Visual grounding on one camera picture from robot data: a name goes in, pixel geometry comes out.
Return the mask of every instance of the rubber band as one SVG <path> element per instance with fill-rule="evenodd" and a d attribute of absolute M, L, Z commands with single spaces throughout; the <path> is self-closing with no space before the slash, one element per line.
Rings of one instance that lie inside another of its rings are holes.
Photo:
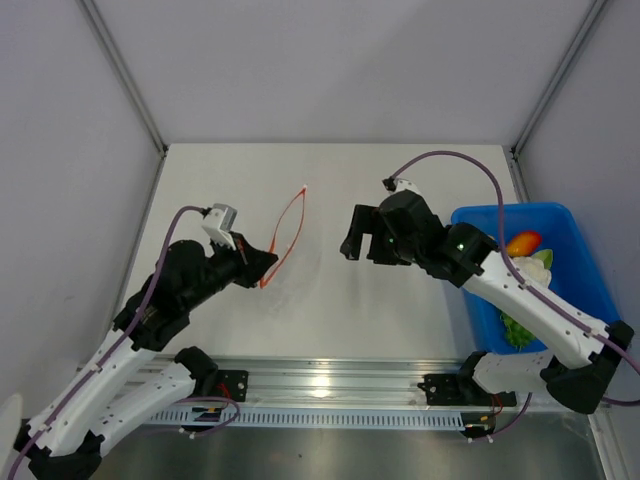
<path fill-rule="evenodd" d="M 300 232 L 302 231 L 302 224 L 304 223 L 304 210 L 306 207 L 306 198 L 307 198 L 306 185 L 304 185 L 302 189 L 296 194 L 296 196 L 293 197 L 293 199 L 287 205 L 287 208 L 285 208 L 282 214 L 280 215 L 280 218 L 278 219 L 278 223 L 276 223 L 276 228 L 273 231 L 273 237 L 271 238 L 271 245 L 269 245 L 269 253 L 275 253 L 276 238 L 278 236 L 278 227 L 280 227 L 280 222 L 282 222 L 282 219 L 284 218 L 285 214 L 287 213 L 291 205 L 293 205 L 295 201 L 300 197 L 302 197 L 302 215 L 300 215 L 300 224 L 298 225 L 298 231 L 296 232 L 296 236 L 293 238 L 293 242 L 291 242 L 291 245 L 289 245 L 289 247 L 287 248 L 287 251 L 282 256 L 282 259 L 274 265 L 270 273 L 268 273 L 267 275 L 265 275 L 260 279 L 260 288 L 265 288 L 267 285 L 269 285 L 271 280 L 273 280 L 273 277 L 275 277 L 276 273 L 278 273 L 278 270 L 280 270 L 280 267 L 284 264 L 284 262 L 287 260 L 287 258 L 291 254 L 293 247 L 296 245 L 296 242 L 298 241 L 298 237 L 300 236 Z"/>

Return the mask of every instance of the blue bin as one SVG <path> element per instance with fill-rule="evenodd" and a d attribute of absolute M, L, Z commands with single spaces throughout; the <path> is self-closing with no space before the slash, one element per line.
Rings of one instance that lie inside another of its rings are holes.
<path fill-rule="evenodd" d="M 453 212 L 451 223 L 460 222 L 470 223 L 498 238 L 496 205 L 459 208 Z M 620 319 L 580 230 L 566 207 L 558 203 L 505 205 L 506 242 L 525 230 L 536 231 L 542 236 L 540 250 L 553 250 L 552 281 L 549 285 L 553 292 L 606 323 Z M 540 340 L 536 340 L 518 351 L 507 342 L 506 328 L 496 307 L 466 290 L 464 299 L 479 350 L 506 355 L 546 349 Z"/>

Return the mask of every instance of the gray floor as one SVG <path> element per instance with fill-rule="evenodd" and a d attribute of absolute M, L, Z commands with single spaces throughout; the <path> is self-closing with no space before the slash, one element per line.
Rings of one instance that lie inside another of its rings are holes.
<path fill-rule="evenodd" d="M 586 417 L 527 415 L 493 445 L 457 433 L 230 428 L 204 439 L 138 431 L 105 479 L 604 479 Z"/>

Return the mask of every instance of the perforated metal strip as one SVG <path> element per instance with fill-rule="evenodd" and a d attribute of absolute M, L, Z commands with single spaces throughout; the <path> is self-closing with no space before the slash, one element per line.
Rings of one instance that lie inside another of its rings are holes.
<path fill-rule="evenodd" d="M 177 406 L 158 413 L 148 425 L 215 426 L 228 420 L 233 412 L 223 412 L 219 422 L 196 420 L 202 412 Z M 330 410 L 277 409 L 250 407 L 242 411 L 231 424 L 236 427 L 340 428 L 388 430 L 463 430 L 459 412 L 428 410 Z"/>

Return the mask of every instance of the orange vegetable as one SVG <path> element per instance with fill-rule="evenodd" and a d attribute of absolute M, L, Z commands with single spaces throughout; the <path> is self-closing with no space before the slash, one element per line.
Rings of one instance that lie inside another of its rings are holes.
<path fill-rule="evenodd" d="M 507 245 L 507 254 L 510 257 L 528 257 L 541 243 L 542 237 L 538 232 L 522 232 L 511 239 Z"/>

